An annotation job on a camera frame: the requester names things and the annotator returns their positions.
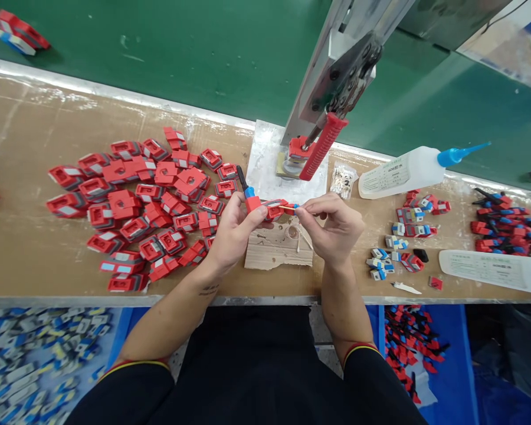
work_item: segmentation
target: wooden block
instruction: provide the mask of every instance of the wooden block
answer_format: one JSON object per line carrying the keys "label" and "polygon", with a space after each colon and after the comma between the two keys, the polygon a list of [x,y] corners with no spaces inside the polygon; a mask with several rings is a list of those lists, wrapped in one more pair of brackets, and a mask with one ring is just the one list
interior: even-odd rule
{"label": "wooden block", "polygon": [[[289,239],[285,230],[290,223],[279,224],[272,229],[258,229],[250,234],[246,251],[246,269],[271,270],[281,264],[313,265],[313,250],[302,240],[299,254],[297,241]],[[307,231],[301,226],[305,237],[311,240]]]}

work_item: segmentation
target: forearm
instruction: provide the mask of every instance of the forearm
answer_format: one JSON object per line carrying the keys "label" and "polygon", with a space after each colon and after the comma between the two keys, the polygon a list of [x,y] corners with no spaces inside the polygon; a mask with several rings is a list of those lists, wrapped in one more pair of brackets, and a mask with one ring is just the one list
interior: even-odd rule
{"label": "forearm", "polygon": [[219,274],[203,261],[140,319],[119,360],[153,360],[173,354],[200,323],[219,281]]}
{"label": "forearm", "polygon": [[348,350],[346,346],[354,342],[373,343],[370,317],[350,257],[338,266],[324,264],[321,298],[324,321],[341,362]]}

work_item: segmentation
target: white plastic bottle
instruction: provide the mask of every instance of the white plastic bottle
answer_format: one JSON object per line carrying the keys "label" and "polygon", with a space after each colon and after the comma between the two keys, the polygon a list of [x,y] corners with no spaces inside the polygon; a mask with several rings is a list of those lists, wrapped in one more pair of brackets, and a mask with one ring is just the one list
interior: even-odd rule
{"label": "white plastic bottle", "polygon": [[438,261],[446,274],[531,292],[531,257],[444,250]]}
{"label": "white plastic bottle", "polygon": [[364,199],[378,199],[443,181],[446,167],[459,163],[471,152],[490,142],[467,149],[452,148],[441,152],[420,146],[360,176],[358,191]]}

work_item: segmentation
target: black sleeve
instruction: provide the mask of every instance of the black sleeve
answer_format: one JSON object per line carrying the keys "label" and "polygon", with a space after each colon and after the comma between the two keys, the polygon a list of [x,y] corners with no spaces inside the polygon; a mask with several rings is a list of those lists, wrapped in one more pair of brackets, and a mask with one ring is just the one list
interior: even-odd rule
{"label": "black sleeve", "polygon": [[427,424],[393,369],[381,354],[356,349],[345,362],[344,382],[382,423]]}
{"label": "black sleeve", "polygon": [[145,424],[174,386],[163,363],[115,367],[78,402],[65,425]]}

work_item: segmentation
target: wrist tattoo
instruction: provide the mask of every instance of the wrist tattoo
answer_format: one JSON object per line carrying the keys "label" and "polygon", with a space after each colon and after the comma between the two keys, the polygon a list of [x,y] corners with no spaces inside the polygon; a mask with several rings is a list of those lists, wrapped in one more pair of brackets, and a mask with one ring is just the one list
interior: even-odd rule
{"label": "wrist tattoo", "polygon": [[199,292],[200,296],[208,296],[216,293],[218,291],[218,287],[220,284],[212,285],[212,286],[205,286],[201,292]]}

